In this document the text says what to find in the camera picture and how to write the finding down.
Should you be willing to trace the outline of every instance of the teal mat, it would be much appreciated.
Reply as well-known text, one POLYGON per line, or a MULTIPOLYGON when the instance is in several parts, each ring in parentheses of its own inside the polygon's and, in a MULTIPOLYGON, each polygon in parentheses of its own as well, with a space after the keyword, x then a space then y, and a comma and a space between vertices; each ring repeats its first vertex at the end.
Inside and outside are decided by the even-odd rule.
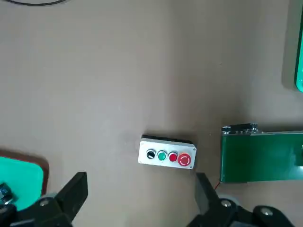
POLYGON ((5 182, 16 195, 17 210, 31 206, 41 196, 43 170, 34 163, 0 157, 0 183, 5 182))
POLYGON ((295 83, 299 91, 303 92, 303 43, 302 43, 302 35, 303 35, 303 13, 301 15, 301 26, 299 33, 299 44, 297 51, 297 60, 295 67, 295 83))

